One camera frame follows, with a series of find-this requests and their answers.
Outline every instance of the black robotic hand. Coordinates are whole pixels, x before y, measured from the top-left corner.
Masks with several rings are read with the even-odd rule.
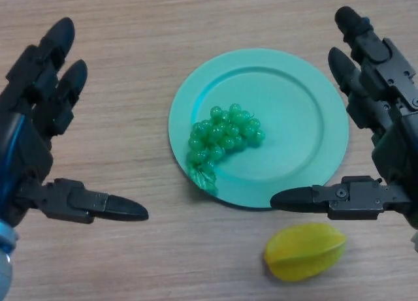
[[[418,90],[414,69],[389,40],[380,40],[368,18],[349,7],[335,21],[351,48],[351,58],[332,48],[328,62],[340,90],[348,96],[347,112],[358,128],[373,132],[373,162],[382,180],[369,176],[342,178],[331,187],[315,185],[283,191],[273,208],[328,213],[330,219],[377,219],[394,210],[418,229]]]
[[[27,210],[47,217],[92,223],[148,219],[147,210],[126,198],[88,191],[82,182],[58,179],[42,186],[52,167],[51,138],[62,135],[87,80],[80,60],[62,76],[74,40],[69,18],[57,22],[38,46],[28,46],[7,74],[0,95],[0,219],[16,226]]]

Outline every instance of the screw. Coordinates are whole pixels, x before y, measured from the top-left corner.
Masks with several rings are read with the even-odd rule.
[[[336,196],[339,198],[345,198],[347,196],[347,191],[339,188],[336,192],[335,192]]]

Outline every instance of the wooden table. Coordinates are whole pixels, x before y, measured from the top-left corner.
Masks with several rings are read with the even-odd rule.
[[[379,221],[330,222],[324,215],[245,212],[189,186],[167,140],[178,86],[203,61],[248,47],[284,50],[333,81],[332,46],[348,52],[334,13],[350,5],[418,67],[418,0],[0,0],[0,74],[26,45],[70,16],[76,40],[67,67],[89,66],[88,83],[65,136],[54,140],[50,179],[132,198],[144,223],[77,225],[32,211],[17,228],[7,300],[416,300],[414,231],[397,214]],[[350,123],[343,175],[377,176],[370,132]],[[283,284],[263,268],[266,241],[286,226],[332,223],[347,252],[309,281]]]

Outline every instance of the wood grain surface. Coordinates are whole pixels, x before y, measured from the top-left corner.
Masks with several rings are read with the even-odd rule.
[[[0,0],[0,74],[64,16],[76,26],[66,67],[80,58],[89,66],[75,119],[54,140],[50,179],[84,180],[90,189],[132,198],[150,211],[143,223],[98,219],[92,225],[32,211],[17,228],[7,300],[416,300],[414,231],[401,215],[330,222],[324,215],[229,208],[188,184],[167,139],[179,85],[223,52],[284,50],[334,81],[328,50],[348,52],[334,24],[343,5],[371,17],[378,34],[418,67],[418,0]],[[370,132],[351,122],[350,133],[346,158],[330,183],[343,175],[377,176]],[[346,254],[309,281],[272,279],[261,262],[266,241],[309,221],[346,233]]]

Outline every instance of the bunch of grapes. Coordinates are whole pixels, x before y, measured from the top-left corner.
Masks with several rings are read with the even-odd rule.
[[[232,104],[229,110],[215,106],[210,110],[210,119],[193,125],[187,162],[205,173],[213,173],[215,163],[225,155],[259,146],[264,139],[260,121],[239,104]]]

